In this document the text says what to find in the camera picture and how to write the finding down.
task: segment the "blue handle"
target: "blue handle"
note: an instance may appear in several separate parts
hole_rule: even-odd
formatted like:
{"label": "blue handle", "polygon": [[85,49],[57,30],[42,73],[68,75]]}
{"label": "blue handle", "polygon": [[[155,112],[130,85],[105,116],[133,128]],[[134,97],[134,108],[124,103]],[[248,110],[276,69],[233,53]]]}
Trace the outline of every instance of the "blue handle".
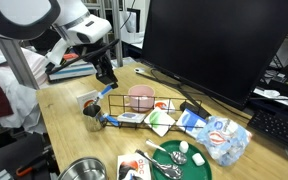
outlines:
{"label": "blue handle", "polygon": [[114,126],[119,126],[118,121],[113,118],[112,116],[109,116],[107,113],[103,115],[110,123],[112,123]]}
{"label": "blue handle", "polygon": [[112,87],[110,85],[108,85],[103,89],[103,91],[101,92],[101,95],[104,96],[105,94],[107,94],[111,90],[112,90]]}

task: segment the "metal spoon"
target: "metal spoon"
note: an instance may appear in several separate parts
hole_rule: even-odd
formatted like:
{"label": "metal spoon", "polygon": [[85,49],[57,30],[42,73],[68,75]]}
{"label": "metal spoon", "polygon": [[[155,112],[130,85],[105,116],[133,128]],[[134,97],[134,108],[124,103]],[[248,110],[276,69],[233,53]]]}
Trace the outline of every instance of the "metal spoon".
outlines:
{"label": "metal spoon", "polygon": [[161,146],[159,145],[156,145],[153,141],[151,141],[150,139],[147,139],[146,140],[146,144],[151,146],[151,147],[154,147],[154,148],[157,148],[167,154],[169,154],[172,158],[172,160],[176,163],[176,164],[185,164],[186,161],[187,161],[187,157],[184,153],[180,152],[180,151],[173,151],[172,153],[169,153],[167,152],[164,148],[162,148]]}
{"label": "metal spoon", "polygon": [[137,149],[135,152],[140,154],[141,156],[143,156],[147,160],[151,161],[152,164],[158,170],[160,170],[166,177],[168,177],[170,179],[181,179],[182,178],[183,171],[177,165],[175,165],[175,164],[160,164],[157,161],[155,161],[154,159],[147,157],[144,154],[144,152],[139,150],[139,149]]}

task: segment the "green plate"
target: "green plate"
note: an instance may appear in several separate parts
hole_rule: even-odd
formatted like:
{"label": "green plate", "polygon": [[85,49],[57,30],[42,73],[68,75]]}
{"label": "green plate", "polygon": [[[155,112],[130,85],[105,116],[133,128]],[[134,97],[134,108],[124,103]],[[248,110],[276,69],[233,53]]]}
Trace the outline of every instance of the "green plate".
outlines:
{"label": "green plate", "polygon": [[[166,149],[168,152],[172,151],[179,151],[181,141],[172,140],[167,141],[160,146]],[[192,156],[195,153],[200,153],[205,161],[202,166],[196,166],[194,163]],[[212,179],[212,172],[210,168],[210,164],[208,163],[205,156],[199,151],[195,146],[189,144],[189,149],[186,153],[187,162],[183,165],[178,165],[183,170],[183,178],[181,180],[192,180],[192,179],[204,179],[204,180],[211,180]],[[171,157],[162,152],[161,150],[157,149],[153,154],[153,159],[161,164],[175,164]],[[155,180],[163,180],[168,179],[164,176],[161,171],[159,171],[156,167],[152,167],[152,174]]]}

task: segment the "plastic wrapper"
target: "plastic wrapper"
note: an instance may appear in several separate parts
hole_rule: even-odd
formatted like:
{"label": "plastic wrapper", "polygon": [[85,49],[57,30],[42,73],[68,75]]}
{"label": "plastic wrapper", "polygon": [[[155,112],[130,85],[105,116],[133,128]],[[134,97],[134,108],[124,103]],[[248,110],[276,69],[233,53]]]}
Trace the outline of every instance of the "plastic wrapper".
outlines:
{"label": "plastic wrapper", "polygon": [[221,166],[229,166],[244,153],[252,134],[233,120],[211,116],[197,135],[211,157]]}

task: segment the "white plastic bag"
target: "white plastic bag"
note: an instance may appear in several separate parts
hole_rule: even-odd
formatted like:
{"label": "white plastic bag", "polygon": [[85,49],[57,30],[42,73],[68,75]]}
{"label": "white plastic bag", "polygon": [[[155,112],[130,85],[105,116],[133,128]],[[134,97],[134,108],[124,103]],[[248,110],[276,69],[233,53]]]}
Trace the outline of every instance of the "white plastic bag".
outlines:
{"label": "white plastic bag", "polygon": [[239,159],[251,140],[252,134],[234,121],[211,116],[197,135],[211,157],[221,166],[229,166]]}

